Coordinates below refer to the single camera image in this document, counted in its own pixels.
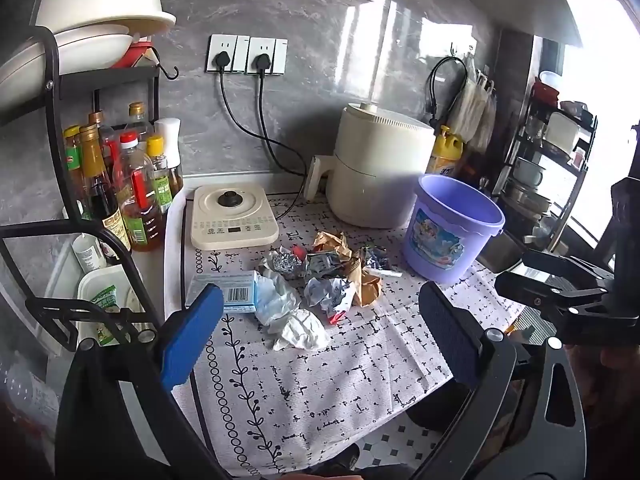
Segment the spice rack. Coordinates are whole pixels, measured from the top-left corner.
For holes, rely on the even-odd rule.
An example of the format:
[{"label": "spice rack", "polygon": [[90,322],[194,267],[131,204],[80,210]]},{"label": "spice rack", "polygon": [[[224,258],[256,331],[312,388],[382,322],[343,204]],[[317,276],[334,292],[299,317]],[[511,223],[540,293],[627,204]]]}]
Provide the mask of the spice rack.
[{"label": "spice rack", "polygon": [[[80,216],[78,204],[73,197],[71,180],[66,170],[65,147],[60,125],[60,107],[70,97],[92,92],[94,112],[100,107],[100,90],[135,81],[148,82],[149,121],[158,119],[159,109],[159,71],[166,75],[161,66],[145,66],[136,68],[107,68],[90,70],[74,74],[60,75],[60,58],[58,46],[53,33],[46,27],[29,26],[22,35],[25,39],[34,38],[39,41],[45,52],[45,70],[42,92],[30,101],[9,110],[0,116],[0,126],[8,124],[23,115],[45,109],[47,137],[53,169],[68,219],[47,220],[0,226],[0,256],[4,259],[9,272],[25,297],[27,311],[59,342],[65,349],[74,352],[78,342],[78,330],[75,321],[101,322],[108,328],[119,332],[115,323],[124,332],[135,335],[133,323],[152,323],[159,328],[161,323],[154,311],[149,294],[143,285],[133,259],[118,237],[106,229],[102,222],[84,220]],[[70,235],[86,233],[107,243],[116,253],[122,264],[129,283],[140,300],[144,312],[131,312],[122,309],[119,313],[107,314],[103,309],[85,300],[67,300],[58,298],[41,298],[34,294],[15,263],[5,240],[49,235]]]}]

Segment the blue foam pad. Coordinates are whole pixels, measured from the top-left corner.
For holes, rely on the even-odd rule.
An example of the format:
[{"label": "blue foam pad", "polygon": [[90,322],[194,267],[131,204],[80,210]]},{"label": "blue foam pad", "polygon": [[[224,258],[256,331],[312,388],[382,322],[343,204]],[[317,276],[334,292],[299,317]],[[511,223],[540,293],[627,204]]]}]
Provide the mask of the blue foam pad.
[{"label": "blue foam pad", "polygon": [[193,365],[222,318],[224,306],[222,290],[212,283],[193,301],[162,354],[160,377],[165,390],[170,392],[174,386],[186,382]]}]

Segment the green label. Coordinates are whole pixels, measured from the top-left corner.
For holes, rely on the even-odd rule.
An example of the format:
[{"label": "green label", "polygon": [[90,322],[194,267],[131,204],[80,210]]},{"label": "green label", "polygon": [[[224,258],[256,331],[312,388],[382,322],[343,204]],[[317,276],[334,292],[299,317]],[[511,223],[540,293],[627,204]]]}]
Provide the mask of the green label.
[{"label": "green label", "polygon": [[80,150],[77,146],[66,147],[66,168],[71,170],[77,170],[80,167]]},{"label": "green label", "polygon": [[142,218],[130,218],[126,217],[127,231],[131,236],[133,243],[137,245],[146,245],[146,233],[145,225],[142,222]]},{"label": "green label", "polygon": [[161,176],[154,179],[154,189],[156,190],[156,197],[158,198],[158,204],[160,205],[160,211],[164,213],[171,205],[171,188],[169,187],[169,178],[167,176]]}]

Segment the dish rack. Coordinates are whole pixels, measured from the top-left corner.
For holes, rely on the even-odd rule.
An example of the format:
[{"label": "dish rack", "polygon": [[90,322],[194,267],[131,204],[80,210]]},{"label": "dish rack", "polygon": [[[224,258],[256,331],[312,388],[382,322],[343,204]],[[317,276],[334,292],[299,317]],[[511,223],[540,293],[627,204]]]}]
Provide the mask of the dish rack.
[{"label": "dish rack", "polygon": [[[143,285],[131,255],[123,243],[116,235],[105,228],[102,222],[85,220],[80,216],[78,203],[71,193],[73,187],[66,169],[65,147],[59,110],[63,100],[78,94],[92,92],[93,111],[97,112],[100,109],[100,90],[102,88],[146,80],[148,82],[147,109],[149,121],[153,124],[158,119],[159,72],[162,70],[165,75],[166,72],[161,65],[158,65],[136,68],[106,68],[60,75],[60,58],[53,33],[46,27],[29,26],[24,29],[22,37],[25,39],[34,38],[43,44],[45,51],[44,84],[42,92],[37,97],[0,116],[0,126],[40,108],[45,109],[51,160],[68,219],[0,226],[0,256],[4,259],[9,272],[11,272],[12,277],[25,297],[24,304],[27,311],[58,343],[70,352],[76,351],[78,342],[78,329],[73,323],[76,321],[101,322],[107,328],[113,327],[116,332],[118,331],[115,325],[117,322],[131,335],[137,333],[133,326],[134,323],[152,323],[156,328],[159,328],[161,323],[158,316],[156,316],[149,294]],[[116,125],[114,129],[122,129],[124,126],[124,124]],[[7,238],[78,233],[93,235],[113,249],[122,263],[122,269],[125,271],[144,312],[131,312],[128,309],[124,309],[119,313],[107,314],[90,301],[36,296],[24,279],[5,243]]]},{"label": "dish rack", "polygon": [[498,176],[498,179],[495,183],[494,188],[492,189],[492,196],[497,197],[500,196],[504,191],[504,188],[508,182],[511,171],[513,170],[513,165],[518,157],[522,157],[526,160],[531,161],[531,159],[536,155],[544,155],[546,158],[557,164],[560,168],[563,168],[565,171],[568,171],[572,175],[576,177],[574,186],[567,197],[556,222],[554,223],[550,233],[546,237],[546,243],[543,247],[544,250],[549,252],[555,250],[560,242],[560,237],[562,232],[564,232],[564,228],[569,221],[571,216],[571,212],[574,209],[575,201],[578,198],[580,190],[582,189],[582,184],[584,183],[584,179],[587,175],[587,171],[589,169],[589,158],[591,155],[591,149],[593,148],[593,141],[595,140],[596,130],[598,128],[598,117],[595,116],[593,118],[593,123],[586,124],[585,122],[573,117],[571,114],[565,112],[564,110],[553,107],[549,104],[541,102],[539,100],[536,101],[536,105],[539,108],[545,108],[545,111],[550,115],[552,112],[558,112],[565,117],[569,118],[573,122],[577,123],[581,129],[590,134],[590,138],[588,141],[584,139],[578,139],[577,145],[575,148],[582,148],[584,150],[584,158],[579,168],[576,168],[569,160],[568,156],[564,153],[561,153],[557,148],[555,148],[549,142],[542,140],[540,142],[533,142],[529,138],[527,138],[527,134],[525,133],[525,124],[529,114],[531,112],[533,98],[533,88],[529,93],[529,99],[527,101],[527,108],[522,116],[521,120],[518,123],[518,126],[511,137],[511,142],[509,148],[506,152],[506,156],[504,157],[504,165],[502,167],[502,171]]}]

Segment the barcode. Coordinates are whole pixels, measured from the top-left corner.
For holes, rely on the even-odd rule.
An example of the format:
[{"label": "barcode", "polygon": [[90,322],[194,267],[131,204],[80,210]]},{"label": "barcode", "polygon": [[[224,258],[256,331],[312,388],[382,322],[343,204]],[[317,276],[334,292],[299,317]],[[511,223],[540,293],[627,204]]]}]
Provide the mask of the barcode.
[{"label": "barcode", "polygon": [[230,288],[226,294],[227,301],[246,301],[249,298],[249,287]]}]

